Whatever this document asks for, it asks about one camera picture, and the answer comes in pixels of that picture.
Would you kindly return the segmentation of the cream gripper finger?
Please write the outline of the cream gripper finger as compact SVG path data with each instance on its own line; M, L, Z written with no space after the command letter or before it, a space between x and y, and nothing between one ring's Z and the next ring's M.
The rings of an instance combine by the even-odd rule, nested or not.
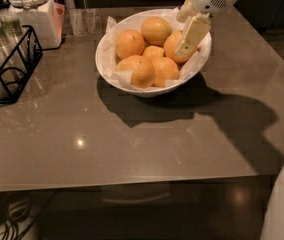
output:
M197 14L197 10L194 7L193 0L185 0L184 4L179 9L176 15L178 22L185 22L189 17L193 17Z
M210 32L211 16L208 13L198 13L189 17L184 25L182 37L177 45L175 54L180 57L191 54Z

